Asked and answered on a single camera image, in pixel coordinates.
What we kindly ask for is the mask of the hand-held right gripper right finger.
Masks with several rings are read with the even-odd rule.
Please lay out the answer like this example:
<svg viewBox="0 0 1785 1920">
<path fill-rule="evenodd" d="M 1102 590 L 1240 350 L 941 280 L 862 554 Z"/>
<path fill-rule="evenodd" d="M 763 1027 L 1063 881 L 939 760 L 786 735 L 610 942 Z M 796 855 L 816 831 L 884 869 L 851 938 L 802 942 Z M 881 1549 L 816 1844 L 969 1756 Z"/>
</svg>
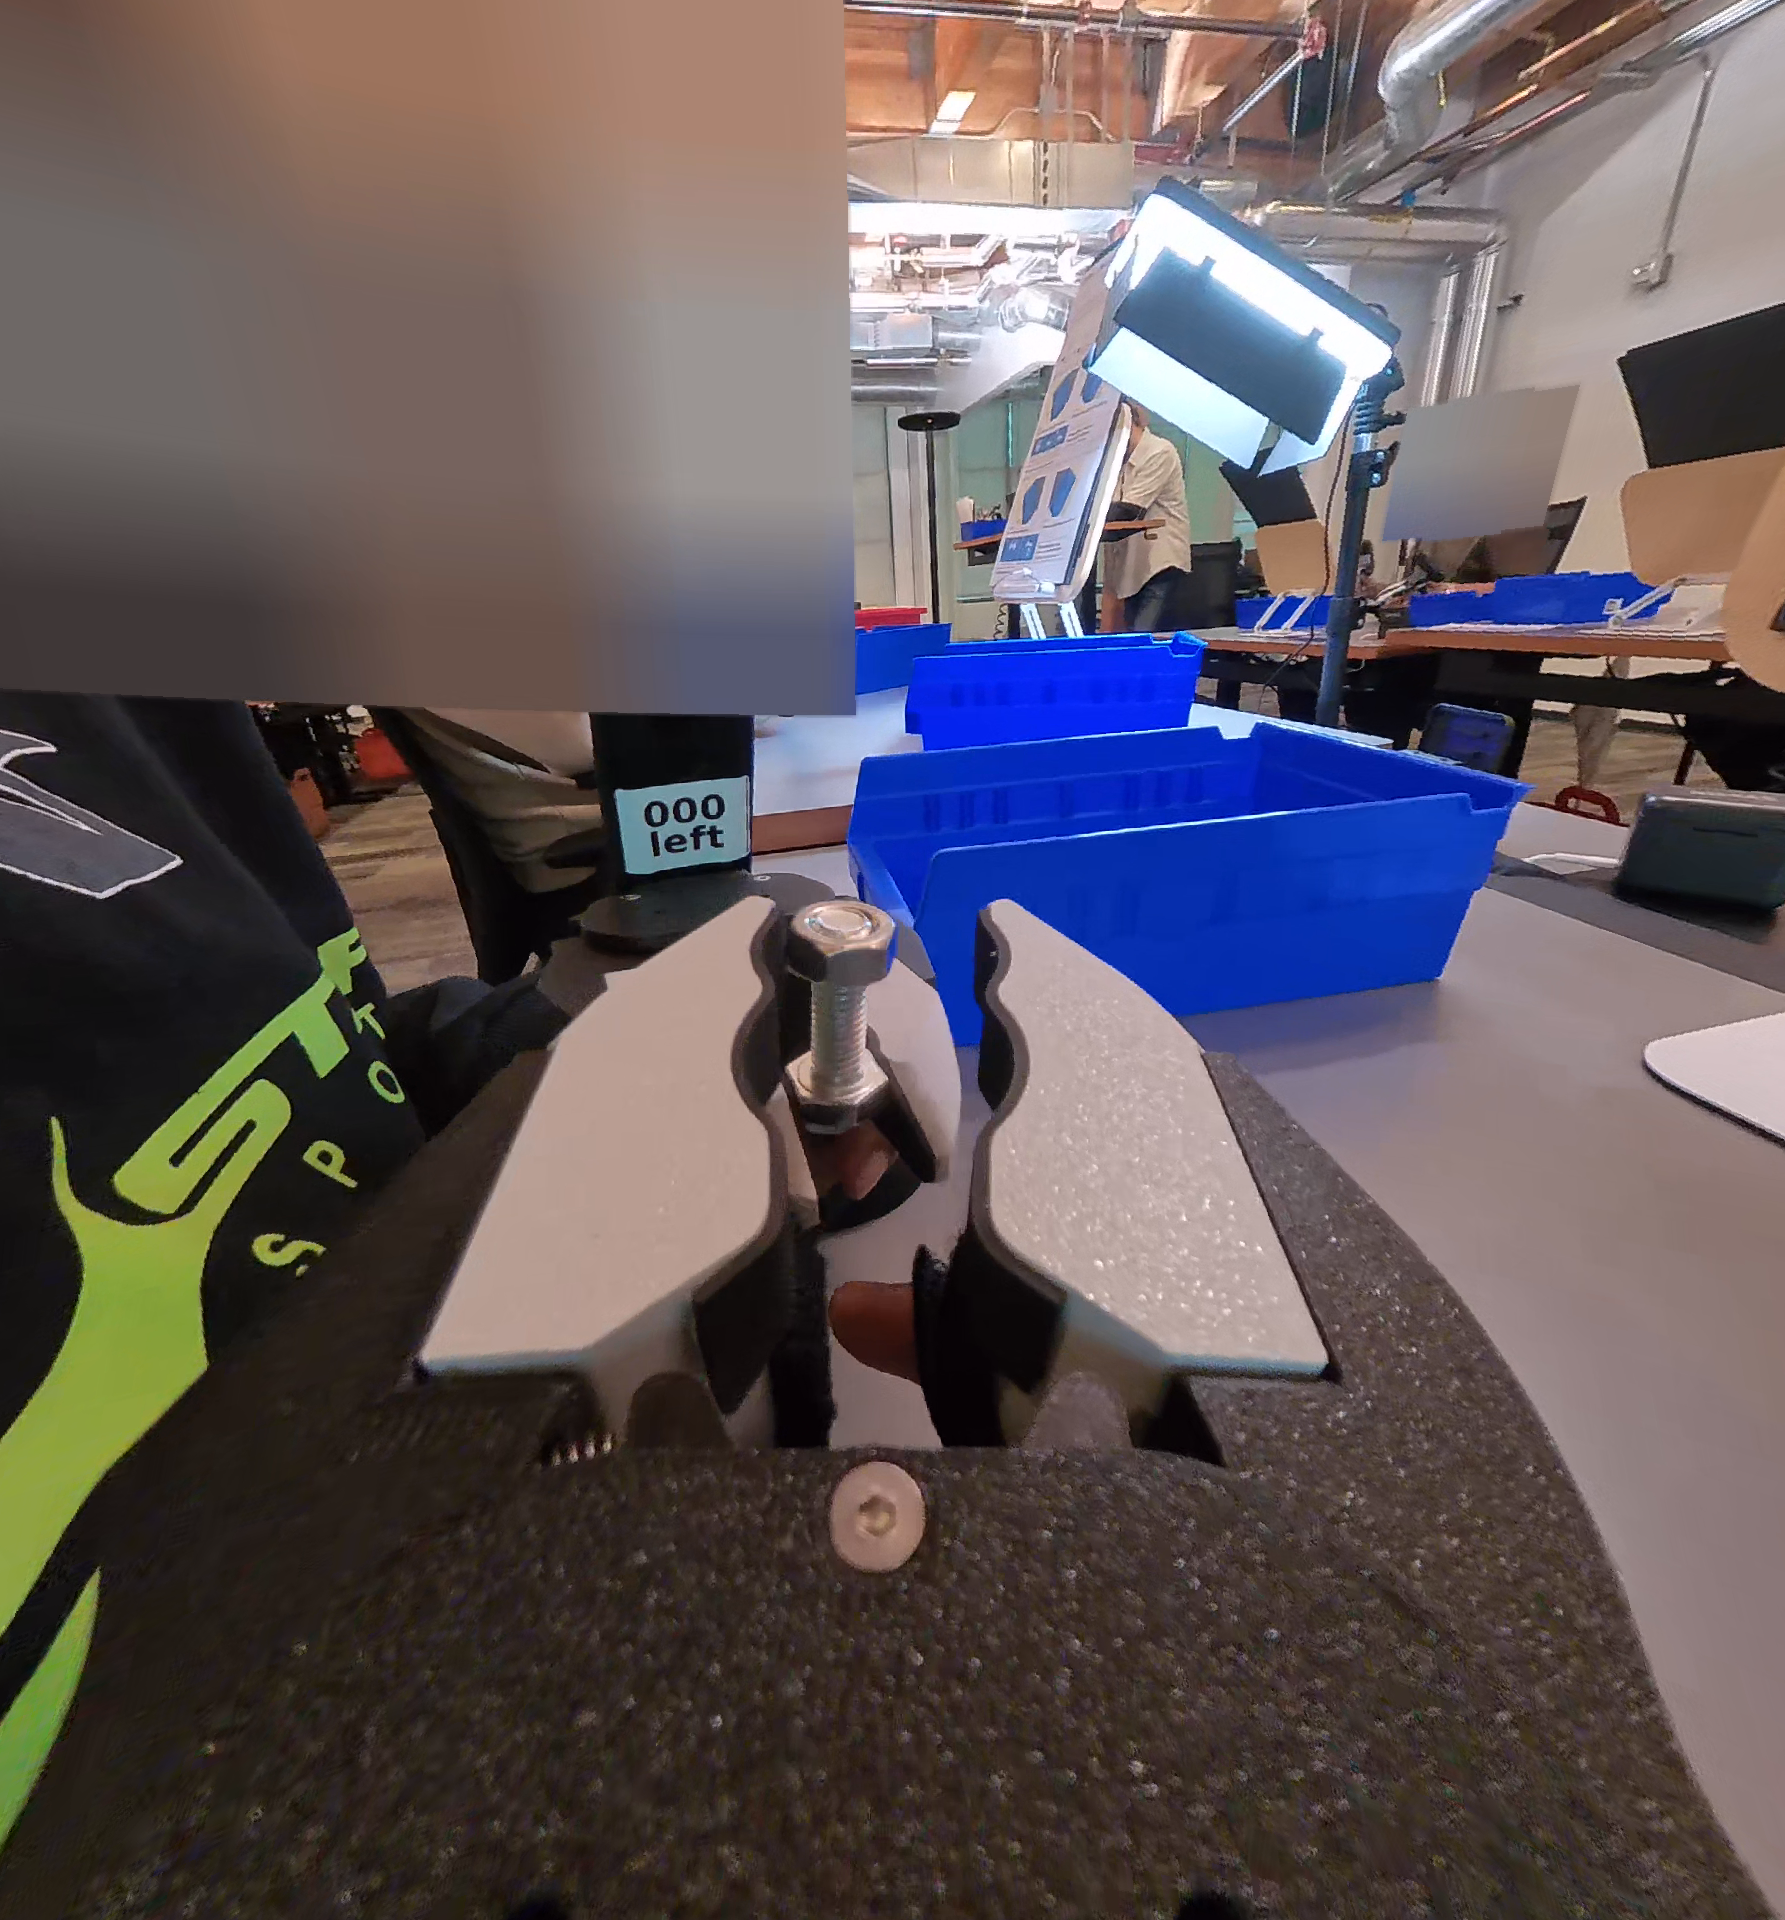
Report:
<svg viewBox="0 0 1785 1920">
<path fill-rule="evenodd" d="M 969 1178 L 969 1351 L 1028 1445 L 1081 1373 L 1132 1437 L 1175 1383 L 1325 1383 L 1329 1343 L 1203 1045 L 1092 952 L 973 919 L 985 1127 Z"/>
</svg>

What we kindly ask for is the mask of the large steel bolt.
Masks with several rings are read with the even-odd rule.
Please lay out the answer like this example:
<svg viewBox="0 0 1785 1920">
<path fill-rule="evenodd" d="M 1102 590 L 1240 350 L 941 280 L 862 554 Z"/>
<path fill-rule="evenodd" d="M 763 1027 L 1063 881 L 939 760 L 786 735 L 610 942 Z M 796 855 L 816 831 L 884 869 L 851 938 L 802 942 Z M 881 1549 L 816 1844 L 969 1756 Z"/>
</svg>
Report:
<svg viewBox="0 0 1785 1920">
<path fill-rule="evenodd" d="M 864 1041 L 864 989 L 831 989 L 831 982 L 802 982 L 794 970 L 786 970 L 786 982 L 794 982 L 794 995 L 802 995 L 802 1012 L 813 1012 L 813 1041 L 786 1067 L 786 1095 L 794 1095 L 802 1133 L 851 1133 L 884 1106 L 884 1084 L 895 1084 Z"/>
</svg>

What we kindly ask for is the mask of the small black charging dock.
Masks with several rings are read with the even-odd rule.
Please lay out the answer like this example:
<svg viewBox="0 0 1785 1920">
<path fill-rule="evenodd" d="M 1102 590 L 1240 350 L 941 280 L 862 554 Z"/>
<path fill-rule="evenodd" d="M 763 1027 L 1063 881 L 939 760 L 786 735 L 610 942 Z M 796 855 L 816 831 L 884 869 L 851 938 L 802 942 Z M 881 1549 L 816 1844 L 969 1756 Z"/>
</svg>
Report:
<svg viewBox="0 0 1785 1920">
<path fill-rule="evenodd" d="M 1513 735 L 1520 725 L 1509 711 L 1433 701 L 1415 727 L 1415 756 L 1467 774 L 1509 774 Z"/>
</svg>

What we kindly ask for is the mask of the black floor lamp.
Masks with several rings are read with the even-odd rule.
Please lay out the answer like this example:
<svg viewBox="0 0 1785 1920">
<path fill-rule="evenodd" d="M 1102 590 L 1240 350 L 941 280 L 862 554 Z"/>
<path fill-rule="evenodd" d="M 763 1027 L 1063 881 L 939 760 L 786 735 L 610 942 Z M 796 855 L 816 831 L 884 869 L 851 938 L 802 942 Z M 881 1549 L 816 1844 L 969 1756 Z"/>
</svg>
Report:
<svg viewBox="0 0 1785 1920">
<path fill-rule="evenodd" d="M 941 490 L 939 490 L 939 442 L 960 425 L 960 415 L 941 415 L 941 404 L 920 404 L 898 420 L 898 429 L 927 449 L 927 600 L 931 600 L 931 621 L 941 621 L 941 547 L 939 547 L 939 525 L 941 525 Z"/>
</svg>

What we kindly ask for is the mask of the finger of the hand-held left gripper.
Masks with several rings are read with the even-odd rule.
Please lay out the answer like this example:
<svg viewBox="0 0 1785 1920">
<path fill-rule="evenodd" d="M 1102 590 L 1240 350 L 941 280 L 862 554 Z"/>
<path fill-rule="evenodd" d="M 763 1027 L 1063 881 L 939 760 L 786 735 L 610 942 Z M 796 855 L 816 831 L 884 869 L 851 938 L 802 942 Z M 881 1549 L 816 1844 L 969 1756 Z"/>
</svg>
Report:
<svg viewBox="0 0 1785 1920">
<path fill-rule="evenodd" d="M 895 1077 L 881 1119 L 895 1119 L 908 1167 L 941 1184 L 960 1133 L 960 1061 L 939 982 L 884 970 L 864 989 L 864 1041 Z"/>
</svg>

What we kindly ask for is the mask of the studio LED light panel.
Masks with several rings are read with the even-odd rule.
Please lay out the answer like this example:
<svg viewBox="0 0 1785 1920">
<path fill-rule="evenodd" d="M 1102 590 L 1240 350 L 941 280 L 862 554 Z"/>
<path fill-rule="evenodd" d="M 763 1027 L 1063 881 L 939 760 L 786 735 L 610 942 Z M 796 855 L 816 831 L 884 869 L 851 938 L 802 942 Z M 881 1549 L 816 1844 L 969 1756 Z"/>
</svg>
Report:
<svg viewBox="0 0 1785 1920">
<path fill-rule="evenodd" d="M 1109 255 L 1081 369 L 1254 474 L 1319 463 L 1367 386 L 1406 386 L 1386 310 L 1175 176 Z"/>
</svg>

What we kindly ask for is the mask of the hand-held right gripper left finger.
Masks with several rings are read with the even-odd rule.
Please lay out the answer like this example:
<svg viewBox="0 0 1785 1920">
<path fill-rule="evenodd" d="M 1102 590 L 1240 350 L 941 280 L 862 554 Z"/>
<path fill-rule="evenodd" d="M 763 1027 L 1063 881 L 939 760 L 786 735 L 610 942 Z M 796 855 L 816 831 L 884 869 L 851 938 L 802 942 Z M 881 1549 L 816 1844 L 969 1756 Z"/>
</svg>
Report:
<svg viewBox="0 0 1785 1920">
<path fill-rule="evenodd" d="M 610 1437 L 681 1373 L 733 1445 L 775 1445 L 794 1332 L 780 907 L 733 897 L 555 1031 L 449 1290 L 431 1383 L 577 1373 Z"/>
</svg>

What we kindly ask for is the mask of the instruction poster on stand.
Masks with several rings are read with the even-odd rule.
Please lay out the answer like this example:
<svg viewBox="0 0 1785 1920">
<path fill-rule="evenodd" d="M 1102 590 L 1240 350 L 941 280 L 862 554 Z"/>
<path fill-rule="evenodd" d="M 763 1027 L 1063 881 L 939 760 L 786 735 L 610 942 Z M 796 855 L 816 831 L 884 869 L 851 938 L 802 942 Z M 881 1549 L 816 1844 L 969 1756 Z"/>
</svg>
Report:
<svg viewBox="0 0 1785 1920">
<path fill-rule="evenodd" d="M 1092 373 L 1109 325 L 1109 257 L 1090 265 L 1070 307 L 1063 350 L 1028 442 L 1018 494 L 1007 509 L 993 600 L 1018 607 L 1028 639 L 1081 632 L 1073 595 L 1092 570 L 1117 480 L 1127 463 L 1121 386 Z"/>
</svg>

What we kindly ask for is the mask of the wooden office table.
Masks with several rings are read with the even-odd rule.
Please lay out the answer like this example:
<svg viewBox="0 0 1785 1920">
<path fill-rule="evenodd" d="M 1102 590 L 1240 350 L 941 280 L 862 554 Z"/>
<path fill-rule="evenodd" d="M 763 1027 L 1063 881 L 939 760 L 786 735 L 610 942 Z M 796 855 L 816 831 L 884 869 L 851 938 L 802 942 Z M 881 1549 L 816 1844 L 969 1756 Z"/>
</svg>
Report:
<svg viewBox="0 0 1785 1920">
<path fill-rule="evenodd" d="M 1319 632 L 1259 632 L 1259 628 L 1197 628 L 1212 655 L 1240 661 L 1319 661 Z M 1409 655 L 1539 655 L 1539 661 L 1735 661 L 1723 632 L 1668 632 L 1649 621 L 1622 628 L 1392 628 L 1392 632 L 1347 632 L 1347 661 L 1409 661 Z"/>
</svg>

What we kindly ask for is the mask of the person's left forearm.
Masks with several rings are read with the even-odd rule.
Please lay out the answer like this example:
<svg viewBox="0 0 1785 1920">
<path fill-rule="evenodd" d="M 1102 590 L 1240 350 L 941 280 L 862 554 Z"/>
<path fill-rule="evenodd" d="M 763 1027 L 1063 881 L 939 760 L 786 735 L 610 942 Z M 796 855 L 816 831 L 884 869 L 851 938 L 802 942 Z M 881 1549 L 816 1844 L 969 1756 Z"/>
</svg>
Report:
<svg viewBox="0 0 1785 1920">
<path fill-rule="evenodd" d="M 384 995 L 384 1067 L 398 1073 L 423 1141 L 434 1141 L 521 1055 L 542 1055 L 568 1012 L 521 982 L 434 977 Z"/>
</svg>

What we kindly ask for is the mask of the person's right hand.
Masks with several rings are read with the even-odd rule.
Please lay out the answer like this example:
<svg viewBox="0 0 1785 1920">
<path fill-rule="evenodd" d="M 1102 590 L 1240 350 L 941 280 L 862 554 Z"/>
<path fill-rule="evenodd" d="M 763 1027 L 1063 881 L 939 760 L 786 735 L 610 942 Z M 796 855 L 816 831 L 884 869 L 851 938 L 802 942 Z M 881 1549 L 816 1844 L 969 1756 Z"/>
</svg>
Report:
<svg viewBox="0 0 1785 1920">
<path fill-rule="evenodd" d="M 920 1290 L 884 1279 L 851 1279 L 831 1290 L 831 1336 L 871 1373 L 920 1383 Z"/>
</svg>

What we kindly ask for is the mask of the black charging case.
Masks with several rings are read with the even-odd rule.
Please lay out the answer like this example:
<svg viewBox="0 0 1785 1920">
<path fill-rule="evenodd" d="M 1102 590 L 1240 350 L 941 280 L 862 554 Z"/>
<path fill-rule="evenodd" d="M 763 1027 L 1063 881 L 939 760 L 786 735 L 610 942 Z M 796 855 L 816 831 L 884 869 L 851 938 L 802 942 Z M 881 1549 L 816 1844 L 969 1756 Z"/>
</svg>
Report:
<svg viewBox="0 0 1785 1920">
<path fill-rule="evenodd" d="M 1609 887 L 1627 897 L 1696 897 L 1762 919 L 1781 911 L 1785 795 L 1644 795 Z"/>
</svg>

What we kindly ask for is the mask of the black computer monitor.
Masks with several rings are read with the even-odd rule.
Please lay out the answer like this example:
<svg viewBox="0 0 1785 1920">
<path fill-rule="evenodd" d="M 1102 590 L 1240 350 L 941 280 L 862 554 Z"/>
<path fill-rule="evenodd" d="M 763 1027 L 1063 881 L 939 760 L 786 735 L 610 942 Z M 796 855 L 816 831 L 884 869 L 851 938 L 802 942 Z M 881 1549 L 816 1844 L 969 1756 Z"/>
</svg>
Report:
<svg viewBox="0 0 1785 1920">
<path fill-rule="evenodd" d="M 1644 470 L 1785 449 L 1785 307 L 1622 355 Z"/>
</svg>

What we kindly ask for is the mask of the person's black printed shirt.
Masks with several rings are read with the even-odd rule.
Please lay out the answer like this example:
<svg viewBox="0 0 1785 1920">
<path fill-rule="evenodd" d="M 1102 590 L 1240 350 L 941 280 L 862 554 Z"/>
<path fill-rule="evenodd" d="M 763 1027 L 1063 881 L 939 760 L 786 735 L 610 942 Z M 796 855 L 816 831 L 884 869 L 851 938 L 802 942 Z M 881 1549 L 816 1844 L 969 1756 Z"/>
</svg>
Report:
<svg viewBox="0 0 1785 1920">
<path fill-rule="evenodd" d="M 0 689 L 0 1844 L 86 1669 L 92 1480 L 420 1150 L 244 701 Z"/>
</svg>

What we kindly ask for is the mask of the black light stand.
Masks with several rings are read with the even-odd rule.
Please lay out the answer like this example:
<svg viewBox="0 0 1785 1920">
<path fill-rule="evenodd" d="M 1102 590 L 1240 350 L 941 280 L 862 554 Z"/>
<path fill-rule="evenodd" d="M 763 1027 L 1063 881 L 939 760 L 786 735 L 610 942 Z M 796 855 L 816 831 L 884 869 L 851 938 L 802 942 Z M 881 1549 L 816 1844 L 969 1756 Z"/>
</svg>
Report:
<svg viewBox="0 0 1785 1920">
<path fill-rule="evenodd" d="M 1360 628 L 1360 525 L 1367 525 L 1367 500 L 1371 490 L 1386 490 L 1386 429 L 1406 425 L 1406 415 L 1392 415 L 1406 386 L 1397 355 L 1360 378 L 1360 402 L 1347 415 L 1347 463 L 1342 463 L 1342 542 L 1336 542 L 1336 590 L 1329 590 L 1329 628 L 1325 628 L 1325 676 L 1319 676 L 1319 727 L 1342 725 L 1342 671 L 1347 671 L 1347 639 Z"/>
</svg>

